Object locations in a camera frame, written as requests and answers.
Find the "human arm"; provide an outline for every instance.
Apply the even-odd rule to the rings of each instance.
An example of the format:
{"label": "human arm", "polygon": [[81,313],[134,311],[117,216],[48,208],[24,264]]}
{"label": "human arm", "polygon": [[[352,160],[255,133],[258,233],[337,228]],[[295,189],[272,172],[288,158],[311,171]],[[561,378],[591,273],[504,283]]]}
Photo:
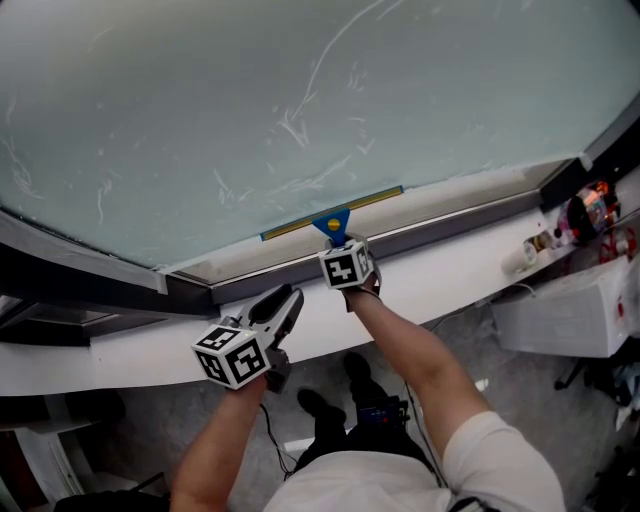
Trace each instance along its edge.
{"label": "human arm", "polygon": [[489,405],[446,345],[368,293],[346,291],[353,311],[391,366],[418,395],[425,427],[442,458],[456,430]]}
{"label": "human arm", "polygon": [[368,293],[345,293],[391,366],[415,390],[425,427],[458,499],[504,511],[563,512],[553,469],[495,413],[455,356],[428,330]]}
{"label": "human arm", "polygon": [[266,385],[261,376],[225,393],[180,464],[171,488],[171,512],[226,510]]}

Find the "black shoe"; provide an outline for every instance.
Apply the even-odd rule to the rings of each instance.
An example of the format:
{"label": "black shoe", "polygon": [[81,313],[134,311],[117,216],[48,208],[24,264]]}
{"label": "black shoe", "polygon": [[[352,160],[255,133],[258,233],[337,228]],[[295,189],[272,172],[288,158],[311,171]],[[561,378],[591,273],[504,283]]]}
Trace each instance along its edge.
{"label": "black shoe", "polygon": [[360,354],[349,352],[344,356],[344,369],[351,382],[371,380],[371,368],[369,363]]}
{"label": "black shoe", "polygon": [[298,403],[305,412],[311,414],[314,418],[329,407],[325,399],[311,389],[298,391]]}

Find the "black pants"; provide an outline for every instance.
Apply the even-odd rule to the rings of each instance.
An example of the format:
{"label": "black pants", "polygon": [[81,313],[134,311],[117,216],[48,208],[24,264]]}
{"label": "black pants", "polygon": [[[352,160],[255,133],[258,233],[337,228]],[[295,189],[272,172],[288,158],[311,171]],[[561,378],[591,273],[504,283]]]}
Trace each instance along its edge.
{"label": "black pants", "polygon": [[[384,398],[384,389],[373,380],[353,382],[351,396],[356,403]],[[429,467],[422,449],[409,437],[402,426],[356,425],[349,434],[344,431],[344,413],[337,407],[327,407],[325,413],[318,415],[315,425],[313,444],[298,459],[295,471],[328,453],[341,451],[362,451],[395,453],[419,460]]]}

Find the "cable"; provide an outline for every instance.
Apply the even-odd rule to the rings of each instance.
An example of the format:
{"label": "cable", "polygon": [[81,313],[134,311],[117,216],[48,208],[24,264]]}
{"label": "cable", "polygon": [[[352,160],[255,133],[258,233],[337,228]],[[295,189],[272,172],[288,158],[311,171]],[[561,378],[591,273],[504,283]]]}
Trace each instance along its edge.
{"label": "cable", "polygon": [[529,286],[528,284],[524,284],[524,283],[513,283],[510,284],[509,286],[522,286],[522,288],[526,288],[527,290],[529,290],[531,292],[531,296],[535,297],[536,296],[536,291],[531,288],[531,286]]}
{"label": "cable", "polygon": [[282,456],[285,455],[285,456],[289,457],[296,464],[298,464],[298,459],[296,459],[295,457],[292,457],[286,451],[284,451],[282,448],[280,448],[280,445],[278,444],[278,441],[276,440],[276,438],[274,437],[273,433],[271,432],[271,418],[269,417],[269,412],[267,411],[267,408],[262,404],[260,404],[260,408],[263,410],[265,420],[267,421],[267,435],[269,436],[269,439],[271,439],[271,442],[273,443],[273,445],[276,447],[276,452],[278,453],[278,464],[280,465],[280,469],[284,473],[284,479],[286,480],[291,475],[293,475],[293,471],[291,471],[287,467],[287,465],[285,464],[284,459],[282,458]]}
{"label": "cable", "polygon": [[444,487],[449,487],[449,484],[447,484],[447,481],[445,480],[444,475],[442,474],[442,471],[440,471],[440,468],[438,467],[438,463],[433,454],[433,450],[431,449],[431,443],[429,443],[429,441],[427,440],[427,436],[424,434],[424,432],[422,431],[422,428],[420,427],[420,422],[418,421],[418,411],[416,409],[416,402],[413,399],[413,394],[411,393],[411,390],[409,389],[409,384],[407,384],[406,380],[404,381],[404,387],[406,388],[407,393],[409,395],[409,401],[411,402],[411,408],[413,409],[413,417],[416,420],[416,426],[418,427],[418,432],[420,432],[420,437],[424,441],[424,444],[426,445],[427,450],[429,450],[429,455],[431,456],[431,460],[433,461],[433,467],[429,469],[433,473],[433,476],[436,477],[436,483],[438,484],[438,487],[443,487],[443,484],[444,484]]}
{"label": "cable", "polygon": [[460,311],[458,313],[454,313],[452,315],[445,316],[444,318],[440,319],[436,325],[434,325],[433,327],[427,328],[427,329],[435,334],[436,329],[438,327],[440,327],[443,323],[445,323],[447,320],[450,320],[450,319],[455,318],[455,317],[460,316],[460,315],[464,315],[467,311],[469,311],[473,307],[475,307],[475,304],[471,304],[470,306],[467,306],[466,308],[464,308],[462,311]]}

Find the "black cable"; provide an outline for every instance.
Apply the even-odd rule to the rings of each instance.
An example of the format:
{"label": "black cable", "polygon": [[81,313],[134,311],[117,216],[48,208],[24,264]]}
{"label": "black cable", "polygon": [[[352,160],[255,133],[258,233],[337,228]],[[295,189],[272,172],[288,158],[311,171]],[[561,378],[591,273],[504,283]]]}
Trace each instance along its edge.
{"label": "black cable", "polygon": [[438,462],[433,455],[433,450],[431,450],[431,443],[429,443],[429,441],[427,440],[427,436],[424,435],[424,432],[420,427],[420,422],[418,421],[418,411],[416,410],[416,403],[413,400],[413,394],[411,393],[409,384],[407,384],[406,380],[404,381],[404,387],[407,389],[407,394],[409,395],[409,401],[411,402],[411,408],[413,409],[413,418],[416,420],[416,426],[418,427],[418,432],[420,432],[420,437],[424,441],[424,444],[427,446],[427,450],[429,450],[429,455],[431,456],[431,460],[433,461],[433,466],[437,468],[437,471],[433,471],[433,476],[436,477],[436,483],[438,484],[438,487],[443,487],[443,484],[444,487],[449,487],[449,484],[447,484],[447,481],[445,480],[444,475],[442,474],[442,471],[438,466]]}
{"label": "black cable", "polygon": [[[271,442],[273,443],[273,445],[276,447],[276,453],[278,454],[278,464],[280,465],[280,469],[284,473],[284,479],[286,480],[291,475],[293,475],[293,471],[291,471],[285,464],[284,459],[282,458],[282,451],[280,450],[280,445],[278,444],[278,441],[276,440],[273,433],[271,432],[271,418],[269,417],[269,412],[267,411],[267,408],[262,404],[260,404],[260,408],[263,410],[265,420],[267,421],[267,435],[269,436],[269,439],[271,439]],[[285,455],[289,457],[291,460],[293,460],[296,464],[298,463],[298,460],[292,457],[291,455],[289,455],[288,453]]]}

